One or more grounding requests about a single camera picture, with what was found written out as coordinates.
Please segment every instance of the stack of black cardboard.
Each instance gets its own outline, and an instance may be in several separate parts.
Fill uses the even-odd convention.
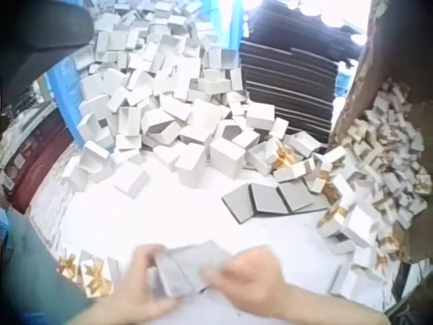
[[[327,27],[274,0],[262,2],[249,27],[240,59],[250,99],[275,105],[276,116],[290,122],[287,134],[307,131],[326,144],[337,62],[352,58],[350,36],[356,32]]]

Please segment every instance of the pile of white boxes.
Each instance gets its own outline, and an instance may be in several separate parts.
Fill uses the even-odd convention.
[[[199,1],[184,2],[99,0],[89,8],[95,42],[74,55],[86,143],[64,178],[83,191],[88,179],[114,175],[114,186],[134,198],[149,179],[142,148],[191,188],[206,161],[230,178],[244,167],[273,173],[277,187],[244,184],[223,197],[239,223],[305,211],[325,198],[318,232],[334,254],[355,252],[331,293],[349,299],[361,274],[383,280],[388,254],[398,250],[394,224],[407,229],[431,192],[417,163],[423,139],[405,120],[400,87],[386,83],[341,146],[318,154],[308,133],[286,135],[288,122],[275,118],[274,106],[248,100],[237,51],[218,45]]]
[[[395,229],[408,229],[427,208],[431,177],[417,159],[424,151],[420,131],[406,120],[410,109],[401,87],[387,81],[363,120],[355,119],[343,139],[344,163],[332,171],[327,194],[333,205],[317,224],[337,254],[353,252],[331,289],[350,298],[359,276],[386,279],[398,257]]]

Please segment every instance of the gift box with gold ribbon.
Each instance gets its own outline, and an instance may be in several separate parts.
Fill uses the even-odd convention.
[[[100,298],[111,295],[120,281],[118,262],[95,257],[81,261],[83,287],[87,298]]]

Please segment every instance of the white table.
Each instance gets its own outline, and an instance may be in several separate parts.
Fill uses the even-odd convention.
[[[243,170],[235,180],[207,167],[201,186],[180,185],[176,173],[162,166],[149,152],[144,166],[152,180],[136,199],[121,194],[112,179],[90,183],[76,193],[60,224],[60,241],[84,248],[97,255],[109,255],[124,269],[139,244],[162,243],[168,248],[198,244],[213,239],[224,249],[237,253],[257,245],[268,245],[281,261],[288,282],[325,294],[341,263],[348,256],[336,257],[317,234],[315,224],[324,212],[251,219],[238,225],[221,196],[240,184],[253,181],[276,185],[268,176]],[[394,304],[390,289],[398,263],[385,284],[367,278],[359,284],[354,299],[377,310]],[[234,310],[223,298],[208,292],[188,299],[172,316],[153,324],[279,324]]]

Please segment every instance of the white gift box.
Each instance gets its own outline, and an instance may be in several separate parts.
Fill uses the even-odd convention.
[[[253,130],[245,130],[235,137],[232,142],[245,150],[249,150],[257,146],[259,139],[260,134],[257,132]]]
[[[96,173],[104,167],[110,153],[93,141],[87,141],[81,152],[79,167],[88,173]]]
[[[149,133],[149,136],[157,142],[165,145],[172,144],[179,136],[182,127],[176,121],[170,123],[164,130],[159,133]]]
[[[78,109],[80,110],[81,116],[93,113],[97,120],[103,120],[112,115],[112,112],[108,109],[107,95],[99,95],[91,100],[83,100]]]
[[[352,299],[353,290],[363,275],[362,270],[352,263],[345,263],[338,270],[336,280],[329,293],[336,297]]]
[[[100,73],[95,73],[80,80],[81,93],[84,100],[92,100],[102,95],[102,77]]]
[[[80,262],[83,286],[87,298],[111,295],[120,281],[117,261],[92,258]]]
[[[320,142],[304,131],[295,133],[289,137],[288,144],[304,157],[309,157],[321,146]]]
[[[125,136],[140,134],[141,111],[136,107],[121,107],[118,111],[118,132]]]
[[[239,125],[233,120],[223,120],[218,123],[214,133],[214,139],[223,137],[229,141],[232,141],[235,137],[240,135],[242,130]]]
[[[210,163],[230,178],[236,178],[245,163],[246,151],[220,137],[210,144]]]
[[[247,150],[245,160],[253,166],[261,175],[267,176],[272,170],[272,166],[265,161],[266,142],[262,142]]]
[[[383,282],[389,268],[389,259],[379,249],[375,248],[374,251],[373,261],[370,267],[365,270],[365,275],[373,281]]]
[[[93,113],[85,115],[76,128],[85,142],[96,141],[102,134],[101,125],[99,125]]]
[[[252,102],[246,113],[246,126],[270,131],[275,122],[274,105]]]
[[[141,130],[143,134],[159,133],[174,121],[175,119],[162,109],[148,110],[141,118]]]
[[[156,146],[154,148],[154,153],[156,154],[156,158],[158,158],[158,160],[162,162],[162,164],[164,164],[170,171],[175,171],[177,159],[179,159],[186,147],[186,144],[177,141],[170,146]]]
[[[62,173],[62,180],[67,181],[77,192],[82,192],[86,188],[89,174],[79,167],[80,157],[72,157]]]
[[[101,90],[107,95],[113,96],[114,92],[120,87],[127,84],[128,76],[119,70],[109,68],[104,72],[101,84]]]
[[[150,180],[145,170],[132,162],[125,161],[114,174],[114,187],[130,198],[135,198]]]
[[[190,143],[175,164],[182,185],[196,188],[206,167],[206,147]]]
[[[127,136],[123,134],[116,135],[116,149],[117,150],[131,150],[141,148],[140,135]]]

